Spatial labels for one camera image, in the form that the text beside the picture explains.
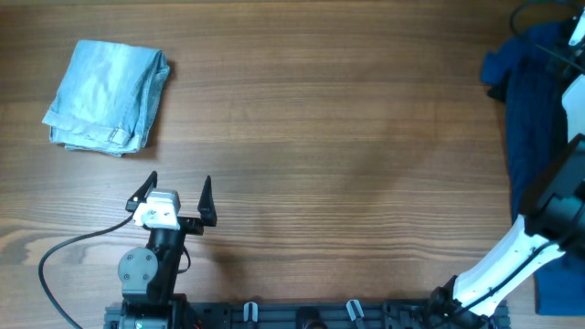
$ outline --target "wooden tabletop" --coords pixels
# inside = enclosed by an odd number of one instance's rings
[[[192,302],[425,297],[510,227],[504,107],[478,76],[517,2],[51,3],[0,9],[0,328],[66,327],[40,258],[122,221],[153,170],[187,215],[213,180],[218,226],[187,238],[175,288]],[[49,143],[41,120],[80,39],[170,61],[140,153]],[[76,321],[102,326],[120,257],[147,238],[128,225],[49,259]],[[582,324],[534,315],[532,281],[509,304],[514,328]]]

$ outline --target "cable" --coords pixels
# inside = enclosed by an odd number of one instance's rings
[[[76,323],[67,314],[67,312],[65,312],[65,310],[63,310],[63,308],[61,307],[61,305],[59,305],[59,303],[55,299],[55,296],[53,296],[53,293],[51,293],[51,290],[47,286],[47,282],[45,281],[45,274],[43,273],[43,268],[45,267],[45,261],[47,261],[48,257],[50,255],[52,255],[55,251],[57,251],[63,247],[66,247],[66,246],[70,245],[71,243],[78,242],[78,241],[81,241],[83,239],[94,238],[94,237],[97,237],[97,236],[100,236],[100,235],[103,235],[106,233],[110,233],[110,232],[128,224],[128,222],[130,222],[131,220],[132,220],[132,215],[130,215],[127,219],[125,219],[120,224],[113,226],[111,228],[106,228],[106,229],[101,230],[101,231],[93,232],[90,234],[85,234],[85,235],[82,235],[82,236],[79,236],[79,237],[76,237],[73,239],[68,239],[67,241],[61,242],[57,246],[49,249],[47,251],[47,253],[45,253],[45,255],[43,256],[43,258],[40,259],[40,262],[38,263],[38,279],[40,280],[40,285],[43,287],[45,294],[47,295],[48,299],[51,301],[53,306],[55,306],[55,308],[61,314],[61,316],[63,316],[65,318],[65,320],[67,320],[67,322],[69,322],[69,324],[71,324],[74,328],[81,329],[81,326],[78,323]]]
[[[512,33],[514,33],[514,35],[516,37],[518,37],[519,39],[521,39],[522,41],[546,52],[547,54],[549,54],[550,56],[557,58],[563,62],[565,62],[566,64],[569,64],[571,67],[573,67],[574,69],[580,71],[582,74],[585,74],[585,68],[583,68],[581,65],[575,63],[575,61],[566,58],[562,55],[560,55],[559,53],[550,50],[540,44],[538,44],[537,42],[533,41],[532,39],[530,39],[529,37],[527,37],[526,35],[522,35],[518,32],[518,29],[516,28],[516,17],[522,13],[526,8],[532,6],[532,5],[540,5],[540,4],[547,4],[547,3],[553,3],[553,4],[559,4],[559,5],[566,5],[569,6],[573,9],[576,9],[580,12],[583,11],[583,7],[579,6],[579,5],[575,5],[573,3],[571,3],[568,0],[530,0],[530,1],[526,1],[524,2],[522,5],[520,5],[518,8],[516,8],[512,14],[510,15],[510,21],[509,21],[509,25],[510,25],[510,29],[512,30]]]
[[[185,246],[183,246],[183,252],[185,253],[186,260],[188,261],[188,264],[186,265],[186,269],[179,270],[176,274],[183,274],[187,270],[189,270],[189,268],[191,267],[191,257],[189,256],[189,251],[186,250]]]
[[[571,220],[570,227],[567,228],[567,230],[565,231],[565,234],[558,237],[558,239],[554,239],[554,240],[551,240],[549,242],[543,243],[540,247],[535,249],[530,254],[530,256],[526,260],[524,260],[524,262],[522,264],[520,264],[520,266],[518,266],[512,273],[510,273],[510,275],[508,275],[500,284],[496,285],[492,290],[490,290],[489,292],[487,292],[486,294],[484,294],[482,297],[478,298],[474,302],[470,303],[469,305],[463,307],[461,310],[454,313],[452,316],[449,316],[448,318],[444,319],[443,321],[439,322],[438,324],[431,326],[429,329],[435,329],[435,328],[438,328],[442,325],[447,324],[452,319],[457,318],[466,312],[469,312],[471,309],[473,309],[479,303],[494,296],[497,292],[499,292],[502,288],[504,288],[511,280],[513,280],[519,272],[521,272],[528,264],[530,264],[530,262],[532,260],[534,260],[540,254],[540,252],[542,252],[542,250],[544,250],[552,245],[560,246],[564,242],[566,242],[571,237],[574,229],[578,226],[581,218],[583,217],[583,214],[585,214],[585,204],[581,204],[579,211],[577,211],[577,213],[575,214],[575,216]]]

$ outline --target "blue fabric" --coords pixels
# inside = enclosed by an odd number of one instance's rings
[[[81,40],[43,119],[50,141],[68,150],[138,152],[169,71],[161,50]]]
[[[532,27],[526,33],[551,48],[559,31],[560,24],[552,23]],[[485,58],[482,81],[507,83],[506,148],[513,219],[524,189],[551,161],[555,134],[567,134],[553,124],[560,97],[558,80],[547,71],[547,64],[547,54],[515,38]],[[538,314],[585,315],[585,262],[566,255],[543,266],[535,277]]]

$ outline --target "light blue denim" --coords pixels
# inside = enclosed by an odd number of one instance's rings
[[[43,119],[50,141],[68,150],[138,152],[169,71],[161,50],[81,40]]]

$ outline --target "dark blue cloth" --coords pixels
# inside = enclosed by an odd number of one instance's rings
[[[560,29],[560,23],[545,24],[528,29],[526,34],[552,48]],[[566,143],[566,128],[559,128],[566,124],[554,123],[558,122],[558,113],[564,112],[558,80],[548,69],[548,54],[517,38],[507,41],[496,53],[487,54],[481,80],[499,86],[501,92],[497,94],[505,99],[514,220],[524,189],[554,156],[557,145],[553,141]],[[535,277],[538,314],[585,315],[585,261],[565,255],[543,266]]]

